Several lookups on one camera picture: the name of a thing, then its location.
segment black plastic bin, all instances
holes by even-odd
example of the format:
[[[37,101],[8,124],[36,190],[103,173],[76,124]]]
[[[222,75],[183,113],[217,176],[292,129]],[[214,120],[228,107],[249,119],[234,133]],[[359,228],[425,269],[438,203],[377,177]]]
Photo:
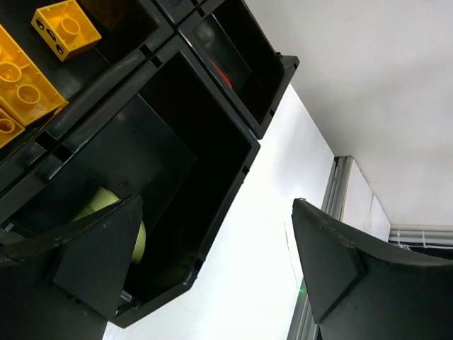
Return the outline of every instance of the black plastic bin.
[[[153,0],[172,25],[178,25],[204,0]]]
[[[0,215],[32,237],[73,219],[99,187],[139,193],[147,245],[111,320],[126,327],[190,289],[258,150],[175,37],[0,198]]]
[[[103,38],[95,49],[60,62],[30,23],[36,8],[54,2],[0,1],[2,26],[70,101],[51,123],[46,125],[50,116],[37,121],[0,149],[0,193],[33,167],[103,96],[173,34],[157,7],[148,0],[115,0],[116,10],[105,11],[108,16],[100,16],[96,11],[109,1],[81,0],[79,3]]]
[[[178,30],[262,138],[299,65],[298,58],[274,51],[242,0],[207,0]]]

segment metal frame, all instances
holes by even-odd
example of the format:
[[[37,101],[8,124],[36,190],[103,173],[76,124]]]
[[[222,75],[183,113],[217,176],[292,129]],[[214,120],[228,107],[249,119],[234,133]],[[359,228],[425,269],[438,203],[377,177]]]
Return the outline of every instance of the metal frame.
[[[453,249],[453,232],[392,229],[389,243],[410,247]]]
[[[332,163],[322,211],[337,220],[341,219],[343,202],[348,186],[352,166],[352,157],[336,157]],[[314,323],[309,296],[306,293],[305,280],[302,281],[299,297],[292,317],[287,340],[320,340],[319,325]]]

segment storage bin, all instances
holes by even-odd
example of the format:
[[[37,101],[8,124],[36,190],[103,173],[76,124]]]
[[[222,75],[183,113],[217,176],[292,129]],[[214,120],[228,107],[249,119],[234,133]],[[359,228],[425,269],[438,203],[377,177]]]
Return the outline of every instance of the storage bin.
[[[274,51],[242,0],[207,0],[178,30],[262,138],[299,65],[297,57]]]
[[[175,37],[0,198],[0,216],[32,237],[73,219],[100,187],[139,193],[147,244],[111,319],[126,327],[190,289],[258,150]]]

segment lego stud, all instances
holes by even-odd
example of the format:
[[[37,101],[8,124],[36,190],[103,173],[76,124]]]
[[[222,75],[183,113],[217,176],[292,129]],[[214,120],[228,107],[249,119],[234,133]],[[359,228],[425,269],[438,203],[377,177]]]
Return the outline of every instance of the lego stud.
[[[0,134],[9,134],[14,132],[16,124],[12,120],[9,119],[0,119]]]
[[[0,62],[0,87],[8,89],[22,78],[22,71],[12,62]]]
[[[73,18],[63,18],[57,30],[59,36],[65,42],[70,43],[80,34],[80,25]]]
[[[20,85],[16,91],[16,103],[24,110],[31,110],[39,103],[41,93],[33,85]]]

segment bin shelf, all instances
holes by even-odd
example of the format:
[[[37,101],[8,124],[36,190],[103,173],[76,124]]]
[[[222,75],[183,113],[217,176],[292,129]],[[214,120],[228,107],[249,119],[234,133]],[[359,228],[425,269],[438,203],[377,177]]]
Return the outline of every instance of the bin shelf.
[[[73,219],[100,187],[140,194],[147,246],[127,274],[132,299],[111,319],[126,327],[190,289],[258,150],[175,37],[0,198],[0,215],[33,236]]]

